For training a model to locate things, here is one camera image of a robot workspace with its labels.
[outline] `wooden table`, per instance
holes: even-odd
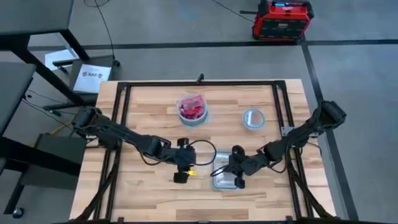
[[[295,125],[298,126],[310,116],[302,82],[286,80],[286,85]],[[116,87],[117,82],[103,83],[97,101],[97,107],[109,117]],[[197,128],[184,126],[176,114],[177,100],[187,93],[203,94],[209,104],[209,120]],[[119,120],[122,107],[121,100]],[[265,128],[252,132],[243,126],[241,117],[249,108],[259,108],[264,112]],[[174,146],[181,137],[188,137],[191,141],[207,139],[219,151],[230,152],[233,145],[239,144],[249,155],[267,142],[280,139],[272,88],[261,85],[133,87],[127,126],[141,134],[167,138]],[[211,159],[213,150],[209,145],[198,143],[194,146],[198,162]],[[77,217],[96,193],[103,154],[104,149],[86,150],[70,218]],[[334,214],[319,149],[305,146],[302,160],[310,190],[326,210]],[[281,162],[276,169],[281,170],[283,166]],[[147,166],[133,146],[123,144],[112,220],[116,221],[118,217],[124,217],[126,222],[285,220],[287,215],[294,217],[286,172],[277,174],[262,169],[250,177],[244,176],[245,189],[221,191],[212,186],[209,177],[212,166],[195,166],[197,175],[191,176],[187,184],[173,183],[176,170],[176,166],[168,164]],[[301,192],[299,197],[305,215]],[[107,198],[105,195],[102,217]]]

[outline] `concrete floor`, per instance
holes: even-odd
[[[220,2],[235,11],[255,11],[259,0]],[[398,1],[311,2],[315,18],[306,33],[308,40],[398,39],[398,30],[393,29],[398,20],[394,10]],[[101,10],[115,44],[252,40],[250,22],[210,0],[111,0]],[[70,28],[83,45],[109,44],[97,9],[86,7],[83,1],[75,2]],[[53,34],[37,35],[30,41],[30,46],[48,45],[62,45],[62,41]],[[398,132],[398,121],[394,115],[398,113],[398,104],[394,92],[398,87],[398,45],[310,46],[309,50],[324,98],[335,100],[348,114],[335,136],[359,219],[396,222],[398,178],[394,165],[398,141],[394,135]],[[46,53],[33,52],[41,60]],[[88,53],[103,55],[110,54],[110,50]],[[311,109],[317,104],[300,46],[119,49],[115,54],[123,66],[116,75],[118,80],[195,79],[200,73],[207,79],[301,78]],[[0,61],[20,60],[9,52],[0,52]],[[30,89],[66,100],[38,74]],[[32,96],[31,102],[36,104],[52,103]],[[39,133],[57,126],[50,118],[21,104],[6,136],[28,144]],[[321,146],[336,211],[344,218],[329,148],[323,141]],[[0,210],[4,209],[18,176],[5,172],[0,177]],[[0,215],[0,222],[64,222],[73,194],[72,190],[26,187],[18,204],[27,210],[25,216],[13,220]]]

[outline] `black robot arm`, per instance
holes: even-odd
[[[177,165],[176,183],[186,183],[187,172],[196,163],[195,149],[188,145],[188,139],[179,139],[179,148],[172,148],[169,140],[131,131],[102,115],[98,108],[81,109],[72,125],[78,134],[97,136],[99,143],[109,150],[115,150],[118,142],[124,141],[135,146],[142,156]]]

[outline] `black metal frame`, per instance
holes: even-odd
[[[287,93],[286,83],[284,80],[276,80],[276,81],[249,81],[249,80],[244,80],[244,81],[203,81],[203,79],[204,79],[204,76],[203,76],[203,74],[201,74],[197,81],[187,81],[187,82],[119,82],[118,87],[117,87],[116,96],[114,99],[112,120],[113,121],[116,120],[118,110],[119,110],[121,92],[123,90],[125,90],[126,95],[124,97],[121,125],[126,125],[127,112],[128,112],[128,106],[129,106],[130,95],[131,95],[131,88],[134,86],[269,85],[272,87],[272,92],[274,95],[274,103],[275,103],[275,109],[277,112],[277,117],[278,117],[278,122],[279,122],[279,127],[280,127],[280,134],[282,135],[282,127],[284,127],[284,119],[283,119],[283,114],[282,114],[282,108],[281,108],[280,101],[279,101],[278,90],[282,91],[282,97],[284,100],[284,105],[285,105],[285,110],[287,113],[287,120],[288,120],[289,126],[294,127],[293,114],[292,114],[292,110],[290,107],[290,101],[289,101],[289,96]],[[297,169],[298,169],[299,176],[303,180],[305,186],[307,186],[307,180],[305,178],[305,171],[303,168],[302,159],[301,159],[301,155],[299,153],[299,149],[294,149],[294,153],[295,153],[295,157],[296,157],[296,163],[297,163]],[[120,155],[121,155],[121,144],[116,149],[116,153],[115,153],[115,157],[114,157],[114,165],[116,163],[117,171],[119,170]],[[104,184],[106,174],[108,173],[109,158],[110,158],[110,151],[107,150],[105,152],[105,156],[104,156],[99,186],[102,186]],[[108,195],[108,204],[106,207],[106,214],[105,214],[105,220],[108,220],[108,221],[111,219],[111,214],[112,214],[112,209],[113,209],[114,195],[115,195],[115,191],[116,191],[117,173],[118,172],[115,173],[115,175],[112,179],[111,188],[109,190],[109,195]],[[292,193],[292,200],[293,200],[293,204],[294,204],[295,216],[297,218],[301,218],[303,216],[302,216],[302,212],[301,212],[301,208],[300,208],[299,196],[297,193],[297,188],[296,188],[294,179],[289,178],[289,184],[290,184],[290,190]],[[309,201],[306,198],[305,198],[305,208],[307,211],[307,217],[313,218],[312,206],[310,205]],[[95,208],[93,220],[99,220],[100,210],[101,210],[101,199],[99,200],[99,202],[97,203],[97,206]],[[283,222],[285,222],[285,221],[261,222],[261,223],[283,223]]]

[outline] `red device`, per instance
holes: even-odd
[[[252,34],[256,40],[297,41],[313,17],[308,1],[261,0]]]

